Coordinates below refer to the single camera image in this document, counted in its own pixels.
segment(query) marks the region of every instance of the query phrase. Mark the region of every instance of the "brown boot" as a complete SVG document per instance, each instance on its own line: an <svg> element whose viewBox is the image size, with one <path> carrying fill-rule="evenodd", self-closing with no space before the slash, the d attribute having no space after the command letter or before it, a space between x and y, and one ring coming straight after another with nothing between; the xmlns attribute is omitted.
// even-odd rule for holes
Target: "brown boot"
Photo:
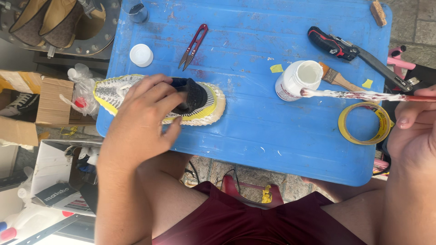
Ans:
<svg viewBox="0 0 436 245"><path fill-rule="evenodd" d="M17 21L10 27L9 33L29 46L42 45L44 40L38 31L50 2L51 0L30 0Z"/></svg>
<svg viewBox="0 0 436 245"><path fill-rule="evenodd" d="M51 46L68 48L74 41L77 22L83 14L76 0L52 0L39 35Z"/></svg>

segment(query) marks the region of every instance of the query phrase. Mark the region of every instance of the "glass beaker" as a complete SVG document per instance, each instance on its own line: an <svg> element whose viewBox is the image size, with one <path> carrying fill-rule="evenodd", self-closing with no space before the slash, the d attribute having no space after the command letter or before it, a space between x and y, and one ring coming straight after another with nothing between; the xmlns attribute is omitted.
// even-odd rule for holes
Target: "glass beaker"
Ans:
<svg viewBox="0 0 436 245"><path fill-rule="evenodd" d="M143 24L148 21L150 15L142 0L123 0L121 9L136 24Z"/></svg>

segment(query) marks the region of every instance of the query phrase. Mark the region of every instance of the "metabo logo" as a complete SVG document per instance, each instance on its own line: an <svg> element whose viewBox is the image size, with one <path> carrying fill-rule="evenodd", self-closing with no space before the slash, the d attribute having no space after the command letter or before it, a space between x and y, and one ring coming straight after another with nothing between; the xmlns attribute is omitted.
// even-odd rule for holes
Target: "metabo logo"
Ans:
<svg viewBox="0 0 436 245"><path fill-rule="evenodd" d="M65 189L63 189L63 190L59 190L58 192L55 192L55 193L53 193L53 195L51 195L51 196L49 196L48 198L44 199L44 201L51 200L51 199L53 199L54 197L56 197L57 195L62 194L62 193L64 193L64 192L68 191L68 190L70 190L70 188L65 188Z"/></svg>

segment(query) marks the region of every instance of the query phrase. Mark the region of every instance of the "maroon shorts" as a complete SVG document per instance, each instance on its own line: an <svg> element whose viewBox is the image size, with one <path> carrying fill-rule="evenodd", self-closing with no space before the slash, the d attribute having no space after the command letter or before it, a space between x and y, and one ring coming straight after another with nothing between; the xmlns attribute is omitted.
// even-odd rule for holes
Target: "maroon shorts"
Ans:
<svg viewBox="0 0 436 245"><path fill-rule="evenodd" d="M320 208L332 202L319 192L263 210L243 204L209 181L193 189L209 198L153 239L153 245L365 245Z"/></svg>

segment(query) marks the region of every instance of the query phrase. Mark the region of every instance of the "shoe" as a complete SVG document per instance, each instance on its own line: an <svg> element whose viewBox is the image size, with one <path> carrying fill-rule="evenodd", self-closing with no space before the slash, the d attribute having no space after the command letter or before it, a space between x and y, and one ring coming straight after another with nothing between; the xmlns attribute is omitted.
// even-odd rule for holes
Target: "shoe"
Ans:
<svg viewBox="0 0 436 245"><path fill-rule="evenodd" d="M51 0L30 0L17 21L10 27L9 33L29 46L41 46L44 40L39 29Z"/></svg>
<svg viewBox="0 0 436 245"><path fill-rule="evenodd" d="M97 81L94 97L109 113L116 116L129 88L142 78L142 75L126 75ZM187 100L168 113L162 124L170 124L182 116L182 125L203 126L218 121L223 115L225 96L217 86L194 82L191 78L173 78L171 85L179 92L187 92Z"/></svg>
<svg viewBox="0 0 436 245"><path fill-rule="evenodd" d="M17 99L10 103L6 108L0 110L0 116L21 115L24 112L38 107L39 94L28 94L21 92Z"/></svg>
<svg viewBox="0 0 436 245"><path fill-rule="evenodd" d="M74 41L76 25L83 13L82 5L76 0L52 0L39 36L56 48L70 47Z"/></svg>

